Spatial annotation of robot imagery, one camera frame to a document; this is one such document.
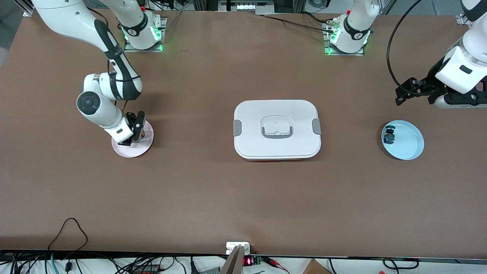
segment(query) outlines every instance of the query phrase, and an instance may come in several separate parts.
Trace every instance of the table surface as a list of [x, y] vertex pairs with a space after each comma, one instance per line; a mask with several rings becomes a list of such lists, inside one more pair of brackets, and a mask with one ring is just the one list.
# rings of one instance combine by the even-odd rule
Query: table surface
[[[127, 54], [144, 83], [127, 110], [146, 111], [155, 130], [133, 159], [75, 107], [85, 75], [106, 69], [103, 53], [37, 15], [24, 19], [0, 71], [1, 248], [45, 249], [76, 217], [85, 250], [222, 253], [242, 240], [260, 254], [487, 258], [487, 112], [440, 110], [426, 98], [395, 105], [385, 53], [398, 19], [377, 18], [365, 56], [334, 57], [320, 32], [249, 13], [183, 12], [162, 53]], [[397, 78], [425, 76], [465, 30], [454, 17], [407, 17], [391, 51]], [[320, 152], [239, 157], [235, 107], [281, 98], [316, 106]], [[421, 130], [419, 158], [384, 152], [379, 133], [396, 119]], [[70, 223], [54, 248], [82, 242]]]

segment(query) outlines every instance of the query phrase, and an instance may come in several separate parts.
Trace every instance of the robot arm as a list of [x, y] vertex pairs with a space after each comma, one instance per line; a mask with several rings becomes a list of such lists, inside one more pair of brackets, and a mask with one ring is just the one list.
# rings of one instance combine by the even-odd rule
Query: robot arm
[[[430, 104], [439, 108], [487, 107], [487, 0], [461, 0], [472, 27], [451, 46], [428, 75], [418, 81], [410, 78], [398, 87], [396, 104], [412, 97], [429, 95]], [[478, 90], [477, 84], [483, 83]]]
[[461, 94], [487, 75], [487, 0], [462, 0], [469, 29], [445, 54], [436, 78]]
[[[103, 2], [113, 7], [119, 20], [127, 25], [135, 25], [138, 19], [147, 20], [147, 15], [142, 13], [138, 5], [135, 9], [135, 0]], [[96, 46], [104, 52], [116, 71], [85, 77], [83, 92], [77, 99], [80, 113], [107, 131], [116, 142], [128, 145], [137, 142], [142, 132], [134, 129], [131, 121], [143, 125], [145, 113], [139, 112], [140, 117], [131, 116], [127, 119], [113, 101], [137, 99], [142, 93], [142, 81], [107, 25], [95, 18], [82, 0], [33, 0], [33, 3], [50, 29], [63, 36]], [[147, 39], [148, 35], [144, 35], [143, 30], [147, 28], [150, 28], [150, 24], [146, 23], [139, 35], [135, 36], [134, 43], [141, 41], [142, 44], [147, 40], [149, 42], [146, 44], [152, 43], [154, 36], [150, 35], [150, 39]]]
[[331, 44], [345, 53], [355, 53], [366, 43], [370, 27], [379, 14], [378, 0], [354, 0], [350, 13], [342, 14], [338, 19]]
[[142, 11], [135, 0], [101, 0], [117, 16], [130, 44], [136, 49], [148, 49], [161, 40], [161, 16]]

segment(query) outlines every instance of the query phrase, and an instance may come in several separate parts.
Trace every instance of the black cable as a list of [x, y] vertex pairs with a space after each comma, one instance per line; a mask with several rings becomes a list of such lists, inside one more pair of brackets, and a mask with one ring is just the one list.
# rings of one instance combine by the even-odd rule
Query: black cable
[[112, 256], [110, 256], [109, 260], [115, 266], [115, 269], [120, 270], [120, 266], [115, 262], [115, 260], [112, 258]]
[[79, 273], [83, 274], [83, 272], [81, 271], [81, 267], [79, 267], [78, 258], [75, 258], [75, 261], [76, 261], [76, 266], [78, 267]]
[[127, 100], [125, 100], [125, 103], [123, 104], [122, 112], [125, 110], [126, 106], [127, 106]]
[[29, 274], [30, 273], [30, 269], [37, 263], [37, 261], [40, 260], [41, 257], [42, 256], [39, 255], [39, 257], [37, 257], [37, 259], [31, 265], [29, 265], [29, 268], [27, 269], [27, 271], [25, 272], [25, 274]]
[[306, 15], [309, 15], [311, 18], [313, 18], [313, 20], [315, 20], [317, 22], [320, 22], [320, 23], [324, 23], [324, 24], [326, 24], [327, 21], [333, 20], [333, 18], [325, 19], [325, 20], [320, 20], [316, 16], [314, 16], [312, 13], [307, 12], [307, 11], [303, 11], [302, 13], [303, 14], [306, 14]]
[[141, 78], [142, 76], [140, 75], [137, 75], [135, 77], [132, 77], [130, 79], [122, 79], [122, 80], [117, 80], [114, 75], [116, 75], [116, 72], [115, 73], [111, 73], [110, 72], [110, 60], [107, 60], [107, 72], [108, 72], [108, 76], [110, 77], [110, 79], [114, 80], [115, 82], [128, 82], [128, 81], [132, 81], [134, 79], [137, 79], [137, 78]]
[[162, 269], [162, 268], [161, 268], [161, 263], [162, 263], [162, 261], [164, 260], [164, 258], [165, 258], [165, 257], [162, 257], [161, 261], [159, 262], [159, 269], [157, 270], [157, 272], [166, 271], [166, 270], [168, 270], [169, 268], [171, 268], [171, 266], [174, 264], [175, 259], [174, 259], [174, 257], [172, 257], [172, 263], [171, 263], [171, 265], [170, 265], [170, 266], [168, 266], [168, 267], [166, 267], [166, 269]]
[[73, 220], [76, 222], [76, 225], [78, 226], [78, 229], [81, 231], [81, 233], [83, 233], [83, 235], [85, 236], [85, 243], [82, 244], [80, 247], [78, 247], [76, 250], [74, 250], [73, 252], [76, 252], [80, 249], [82, 249], [83, 247], [85, 247], [85, 245], [88, 243], [88, 235], [86, 235], [85, 231], [81, 228], [81, 226], [79, 225], [79, 222], [78, 220], [76, 220], [75, 218], [73, 217], [70, 217], [70, 218], [67, 218], [64, 223], [62, 224], [61, 226], [61, 229], [59, 230], [59, 232], [57, 233], [56, 237], [54, 237], [54, 239], [51, 241], [51, 243], [49, 244], [49, 246], [47, 247], [47, 251], [50, 251], [51, 250], [51, 246], [52, 244], [54, 244], [54, 242], [57, 240], [57, 238], [59, 237], [59, 235], [61, 234], [62, 230], [64, 229], [64, 226], [66, 225], [66, 223], [69, 221], [69, 220]]
[[168, 8], [170, 8], [171, 10], [172, 10], [172, 9], [175, 9], [175, 10], [179, 11], [179, 10], [178, 10], [177, 8], [175, 8], [175, 7], [171, 7], [171, 6], [169, 6], [169, 5], [162, 4], [162, 3], [159, 3], [159, 4], [158, 4], [158, 3], [154, 2], [154, 0], [149, 0], [149, 1], [151, 1], [151, 2], [152, 2], [152, 4], [156, 5], [156, 6], [157, 6], [158, 8], [160, 8], [161, 10], [164, 10], [163, 8], [161, 8], [161, 6], [164, 6], [164, 7], [168, 7]]
[[291, 21], [288, 21], [288, 20], [284, 20], [284, 19], [276, 18], [276, 17], [269, 17], [269, 16], [264, 16], [264, 15], [261, 15], [261, 16], [262, 16], [262, 17], [265, 17], [265, 18], [274, 19], [274, 20], [278, 20], [278, 21], [286, 22], [286, 23], [289, 23], [289, 24], [293, 24], [293, 25], [300, 26], [300, 27], [303, 27], [303, 28], [308, 28], [308, 29], [314, 29], [314, 30], [324, 31], [324, 32], [327, 32], [327, 33], [333, 33], [333, 31], [332, 31], [332, 30], [325, 30], [325, 29], [322, 29], [322, 28], [315, 28], [315, 27], [312, 27], [312, 26], [307, 26], [307, 25], [303, 25], [303, 24], [299, 24], [299, 23], [291, 22]]
[[191, 256], [190, 258], [190, 266], [191, 266], [191, 274], [198, 274], [198, 270], [196, 269], [196, 265], [194, 264], [194, 261], [193, 261], [193, 256]]
[[49, 251], [46, 252], [46, 257], [44, 258], [44, 270], [46, 271], [46, 274], [48, 274], [47, 273], [47, 257], [48, 257], [48, 255], [49, 255]]
[[332, 268], [333, 274], [337, 274], [337, 272], [335, 271], [335, 269], [333, 267], [332, 260], [331, 259], [328, 259], [328, 260], [330, 261], [330, 267]]
[[[389, 262], [393, 263], [393, 265], [394, 265], [394, 266], [393, 266], [393, 267], [388, 266], [388, 265], [386, 264], [386, 261], [389, 261]], [[388, 269], [391, 269], [391, 270], [396, 270], [396, 273], [397, 273], [397, 274], [399, 274], [399, 270], [400, 270], [400, 269], [404, 269], [404, 270], [411, 270], [411, 269], [416, 269], [416, 268], [418, 268], [418, 266], [419, 266], [419, 260], [414, 260], [414, 262], [416, 262], [416, 265], [411, 266], [411, 267], [398, 267], [398, 266], [396, 265], [396, 263], [394, 262], [394, 260], [392, 260], [391, 258], [384, 258], [384, 259], [382, 259], [382, 264], [383, 264], [385, 267], [387, 267]]]
[[182, 264], [180, 261], [178, 261], [178, 257], [174, 257], [174, 259], [176, 260], [176, 262], [178, 262], [178, 263], [179, 263], [179, 264], [180, 264], [180, 265], [183, 267], [183, 269], [184, 269], [184, 274], [187, 274], [187, 273], [186, 273], [186, 267], [184, 267], [184, 265], [183, 265], [183, 264]]
[[132, 263], [130, 263], [130, 264], [128, 264], [128, 265], [126, 265], [126, 266], [124, 266], [124, 267], [120, 268], [120, 270], [118, 270], [117, 272], [115, 272], [115, 274], [122, 274], [122, 271], [128, 272], [128, 269], [133, 268], [133, 266], [135, 266], [136, 264], [138, 264], [138, 263], [142, 263], [143, 261], [145, 261], [145, 260], [147, 260], [147, 259], [150, 259], [150, 258], [151, 258], [151, 256], [147, 256], [147, 255], [148, 255], [148, 254], [146, 254], [146, 255], [145, 255], [145, 256], [143, 256], [143, 257], [138, 257], [136, 260], [134, 260], [134, 262], [132, 262]]
[[411, 94], [414, 94], [414, 95], [422, 95], [422, 96], [427, 96], [427, 95], [433, 95], [433, 94], [436, 94], [436, 92], [430, 92], [430, 93], [419, 93], [419, 92], [413, 92], [413, 91], [410, 91], [408, 89], [406, 89], [401, 83], [399, 83], [399, 81], [397, 81], [394, 73], [393, 73], [393, 70], [391, 68], [391, 61], [389, 60], [389, 54], [390, 54], [390, 51], [391, 51], [391, 43], [393, 41], [393, 38], [394, 38], [394, 34], [396, 33], [397, 31], [397, 28], [399, 27], [399, 25], [402, 23], [402, 21], [404, 20], [404, 18], [409, 14], [409, 12], [414, 8], [416, 7], [416, 5], [418, 5], [422, 0], [417, 0], [407, 11], [406, 13], [404, 13], [404, 15], [401, 17], [401, 19], [399, 19], [399, 21], [397, 22], [397, 25], [395, 26], [393, 32], [391, 33], [391, 37], [389, 38], [389, 43], [387, 44], [387, 52], [386, 52], [386, 61], [387, 61], [387, 69], [389, 70], [389, 73], [391, 74], [391, 77], [393, 78], [393, 81], [394, 83], [396, 83], [396, 85], [398, 87], [400, 87], [402, 90], [406, 91], [407, 93], [411, 93]]
[[152, 259], [149, 258], [147, 262], [145, 263], [142, 263], [141, 265], [139, 265], [137, 268], [134, 268], [132, 269], [132, 272], [131, 273], [134, 273], [136, 272], [138, 269], [141, 269], [140, 271], [141, 272], [145, 272], [145, 268], [152, 263], [152, 261], [154, 261], [157, 257], [153, 257]]
[[12, 266], [10, 267], [10, 274], [14, 274], [15, 267], [17, 265], [17, 261], [15, 260], [15, 255], [12, 256], [13, 261], [12, 261]]
[[95, 10], [94, 10], [94, 9], [92, 9], [92, 8], [89, 8], [89, 7], [86, 7], [86, 8], [87, 8], [89, 11], [92, 11], [92, 12], [94, 12], [94, 13], [98, 14], [99, 16], [101, 16], [101, 17], [102, 17], [102, 18], [105, 20], [105, 24], [107, 25], [107, 28], [108, 28], [108, 20], [107, 20], [107, 18], [106, 18], [105, 16], [103, 16], [103, 14], [101, 14], [101, 13], [99, 13], [99, 12], [95, 11]]

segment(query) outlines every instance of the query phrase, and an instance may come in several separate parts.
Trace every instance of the robot end effector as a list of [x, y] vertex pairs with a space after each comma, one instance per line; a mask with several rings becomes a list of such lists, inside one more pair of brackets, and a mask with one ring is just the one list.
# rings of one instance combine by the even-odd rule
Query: robot end effector
[[487, 0], [461, 0], [461, 4], [472, 28], [424, 79], [410, 78], [396, 89], [397, 105], [412, 97], [429, 96], [429, 103], [439, 108], [487, 107]]

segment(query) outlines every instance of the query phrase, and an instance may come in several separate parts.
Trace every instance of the metal frame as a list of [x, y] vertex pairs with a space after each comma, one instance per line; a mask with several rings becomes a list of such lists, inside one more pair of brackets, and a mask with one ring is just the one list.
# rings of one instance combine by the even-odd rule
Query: metal frame
[[397, 3], [397, 0], [390, 0], [389, 3], [387, 4], [387, 6], [385, 6], [382, 9], [381, 14], [383, 14], [383, 15], [389, 14], [396, 3]]
[[326, 55], [362, 56], [365, 54], [364, 46], [362, 46], [361, 49], [355, 53], [346, 53], [346, 52], [342, 52], [341, 50], [337, 49], [337, 47], [335, 45], [330, 43], [330, 39], [332, 39], [332, 36], [334, 34], [330, 34], [330, 33], [326, 32], [326, 30], [333, 30], [333, 29], [326, 23], [322, 23], [321, 27], [323, 28], [323, 41], [324, 41], [325, 54]]
[[33, 12], [34, 12], [34, 5], [29, 1], [29, 0], [14, 0], [15, 3], [17, 3], [17, 6], [19, 6], [23, 11], [24, 11], [24, 17], [31, 17]]
[[242, 274], [245, 257], [245, 244], [233, 247], [219, 274]]

